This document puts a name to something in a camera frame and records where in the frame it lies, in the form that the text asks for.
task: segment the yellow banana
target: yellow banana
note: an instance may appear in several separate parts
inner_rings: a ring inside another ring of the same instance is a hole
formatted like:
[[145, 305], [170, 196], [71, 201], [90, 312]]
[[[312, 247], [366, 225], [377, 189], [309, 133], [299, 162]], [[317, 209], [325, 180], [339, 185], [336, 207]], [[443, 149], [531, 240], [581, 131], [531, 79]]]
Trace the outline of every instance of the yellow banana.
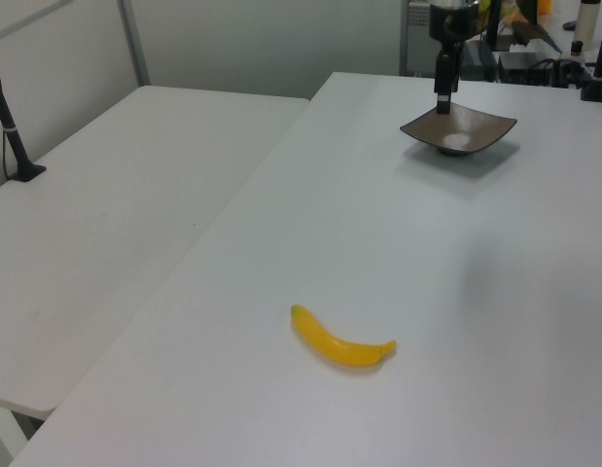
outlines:
[[396, 349], [395, 341], [370, 345], [337, 338], [318, 322], [311, 311], [301, 305], [292, 306], [292, 324], [305, 342], [341, 365], [351, 367], [375, 365]]

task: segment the equipment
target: equipment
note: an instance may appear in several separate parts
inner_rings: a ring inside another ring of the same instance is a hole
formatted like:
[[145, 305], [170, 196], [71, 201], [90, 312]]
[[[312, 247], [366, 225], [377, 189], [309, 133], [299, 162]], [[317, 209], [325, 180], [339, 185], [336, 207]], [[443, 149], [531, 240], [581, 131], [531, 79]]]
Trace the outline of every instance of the equipment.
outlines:
[[551, 39], [551, 36], [540, 24], [532, 24], [531, 22], [514, 21], [511, 25], [513, 36], [519, 44], [527, 46], [532, 39], [541, 39], [552, 46], [559, 54], [562, 54], [562, 49]]
[[19, 137], [18, 128], [16, 127], [7, 100], [2, 93], [2, 82], [0, 81], [0, 122], [2, 123], [3, 137], [6, 134], [9, 138], [9, 144], [13, 148], [13, 154], [18, 161], [18, 172], [11, 176], [12, 180], [19, 182], [29, 182], [41, 172], [46, 170], [42, 165], [35, 165], [30, 161], [24, 145]]
[[438, 40], [435, 93], [437, 107], [401, 126], [409, 136], [443, 154], [463, 156], [493, 144], [512, 129], [516, 120], [497, 117], [451, 103], [458, 91], [464, 44], [488, 25], [489, 12], [499, 8], [500, 0], [483, 6], [479, 0], [442, 0], [430, 7], [430, 36]]
[[435, 57], [441, 44], [428, 35], [430, 27], [430, 4], [424, 0], [403, 0], [407, 5], [407, 33], [401, 47], [406, 47], [406, 58], [401, 63], [400, 74], [433, 76]]

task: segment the wall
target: wall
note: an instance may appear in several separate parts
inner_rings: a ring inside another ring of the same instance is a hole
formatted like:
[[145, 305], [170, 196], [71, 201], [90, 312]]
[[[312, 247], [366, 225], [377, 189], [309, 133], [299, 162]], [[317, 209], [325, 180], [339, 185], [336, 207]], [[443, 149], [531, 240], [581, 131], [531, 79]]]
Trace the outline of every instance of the wall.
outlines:
[[397, 75], [401, 0], [125, 0], [154, 85], [311, 98]]
[[[73, 0], [0, 39], [0, 75], [36, 161], [136, 89], [117, 1]], [[11, 172], [9, 147], [7, 159]]]

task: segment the white folding table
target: white folding table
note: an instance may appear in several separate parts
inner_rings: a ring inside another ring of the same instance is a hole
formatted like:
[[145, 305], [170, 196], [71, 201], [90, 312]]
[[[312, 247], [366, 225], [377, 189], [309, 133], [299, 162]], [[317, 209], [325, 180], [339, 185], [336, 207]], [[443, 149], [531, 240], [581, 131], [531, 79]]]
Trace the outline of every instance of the white folding table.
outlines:
[[0, 188], [0, 407], [46, 418], [307, 104], [136, 90]]
[[399, 131], [435, 99], [332, 76], [14, 467], [602, 466], [602, 106], [462, 83], [518, 123], [449, 158]]

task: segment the white table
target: white table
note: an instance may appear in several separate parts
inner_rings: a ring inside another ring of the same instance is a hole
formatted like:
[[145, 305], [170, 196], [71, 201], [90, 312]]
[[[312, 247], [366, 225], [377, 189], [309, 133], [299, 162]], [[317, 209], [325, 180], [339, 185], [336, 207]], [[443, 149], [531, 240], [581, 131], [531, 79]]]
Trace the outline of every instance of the white table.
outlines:
[[142, 88], [0, 188], [0, 406], [45, 418], [306, 105]]
[[602, 106], [462, 83], [519, 122], [451, 159], [432, 86], [335, 74], [13, 466], [601, 466]]

